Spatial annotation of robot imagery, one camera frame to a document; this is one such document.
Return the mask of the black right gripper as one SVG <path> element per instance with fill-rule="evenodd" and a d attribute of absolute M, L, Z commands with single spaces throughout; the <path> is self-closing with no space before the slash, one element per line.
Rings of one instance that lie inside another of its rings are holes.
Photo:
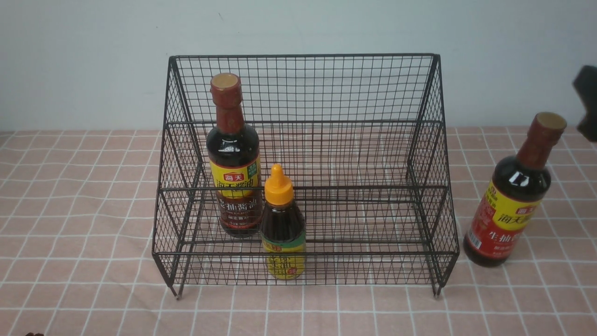
<path fill-rule="evenodd" d="M 573 88 L 580 98 L 585 114 L 576 129 L 589 142 L 597 141 L 597 67 L 585 64 L 573 80 Z"/>

